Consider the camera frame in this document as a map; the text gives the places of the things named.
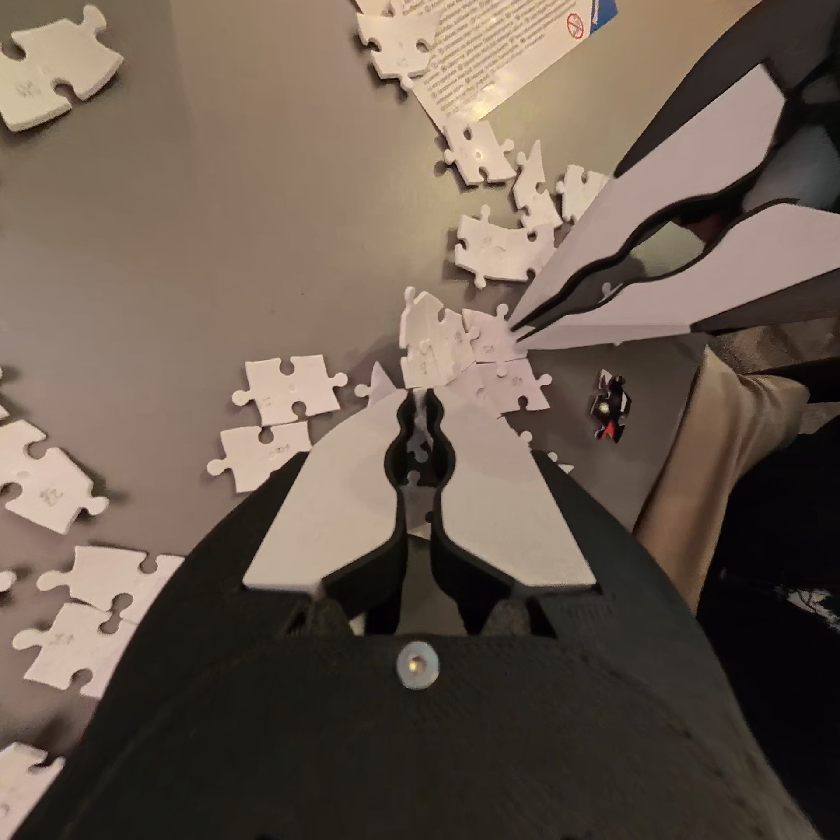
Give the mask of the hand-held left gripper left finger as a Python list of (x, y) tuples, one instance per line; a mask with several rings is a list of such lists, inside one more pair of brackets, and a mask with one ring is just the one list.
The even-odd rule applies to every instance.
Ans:
[(393, 634), (408, 559), (406, 444), (415, 403), (398, 389), (319, 440), (302, 461), (243, 578), (251, 591), (307, 595)]

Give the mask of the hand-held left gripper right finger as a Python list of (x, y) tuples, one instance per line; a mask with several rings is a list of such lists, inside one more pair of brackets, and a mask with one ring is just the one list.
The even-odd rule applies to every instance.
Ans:
[(528, 444), (447, 389), (425, 394), (437, 487), (430, 564), (465, 631), (500, 602), (593, 592), (596, 578)]

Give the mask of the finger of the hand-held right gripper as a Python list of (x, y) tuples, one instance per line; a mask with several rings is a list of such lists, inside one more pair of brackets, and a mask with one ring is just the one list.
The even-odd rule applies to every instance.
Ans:
[(701, 321), (839, 267), (839, 216), (772, 203), (734, 223), (703, 255), (518, 338), (523, 347), (589, 347), (689, 334)]
[(785, 95), (763, 63), (732, 84), (622, 175), (584, 211), (522, 296), (513, 328), (533, 328), (591, 275), (696, 204), (746, 182), (767, 158)]

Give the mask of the white jigsaw piece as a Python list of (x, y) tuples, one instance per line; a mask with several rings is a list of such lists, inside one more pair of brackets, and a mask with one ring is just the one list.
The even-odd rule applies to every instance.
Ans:
[(501, 364), (528, 357), (528, 352), (517, 345), (512, 334), (508, 323), (508, 311), (508, 305), (501, 303), (497, 306), (495, 314), (467, 308), (461, 312), (478, 364)]

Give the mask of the scattered white puzzle pieces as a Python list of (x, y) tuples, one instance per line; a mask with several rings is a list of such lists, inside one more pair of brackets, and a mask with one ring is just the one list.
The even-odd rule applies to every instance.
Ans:
[[(350, 10), (327, 2), (114, 2), (84, 21), (91, 49), (112, 18), (131, 73), (105, 88), (91, 184), (62, 225), (3, 269), (28, 283), (14, 333), (49, 355), (67, 421), (155, 479), (126, 529), (203, 516), (189, 435), (211, 423), (245, 328), (272, 341), (350, 338), (384, 283), (360, 268), (373, 188), (349, 173), (360, 82)], [(243, 578), (297, 477), (309, 415), (341, 409), (348, 377), (320, 354), (248, 363), (262, 423), (240, 428), (257, 484), (182, 563), (139, 623), (100, 632), (105, 606), (73, 601), (28, 628), (33, 661), (76, 673), (98, 708), (68, 759), (26, 760), (35, 793), (12, 838), (628, 838), (619, 701), (604, 656), (563, 633), (542, 595), (500, 603), (490, 635), (366, 633), (335, 601), (251, 591)]]

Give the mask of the black red jigsaw piece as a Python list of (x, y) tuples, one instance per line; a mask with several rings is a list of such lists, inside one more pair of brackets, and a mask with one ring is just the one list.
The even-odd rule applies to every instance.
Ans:
[(621, 440), (624, 422), (632, 405), (625, 385), (623, 376), (613, 375), (606, 369), (600, 371), (597, 393), (590, 409), (591, 418), (596, 424), (595, 439), (609, 438), (615, 444)]

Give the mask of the beige garment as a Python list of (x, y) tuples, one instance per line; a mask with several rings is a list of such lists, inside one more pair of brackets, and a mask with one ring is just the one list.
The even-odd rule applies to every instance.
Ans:
[(692, 615), (733, 488), (798, 435), (809, 395), (792, 379), (739, 374), (704, 351), (675, 441), (633, 531)]

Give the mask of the white instruction leaflet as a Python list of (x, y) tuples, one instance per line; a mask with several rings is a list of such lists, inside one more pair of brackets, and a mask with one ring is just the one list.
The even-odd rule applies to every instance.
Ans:
[(438, 130), (453, 117), (482, 120), (618, 14), (615, 1), (403, 2), (402, 10), (440, 13), (413, 89)]

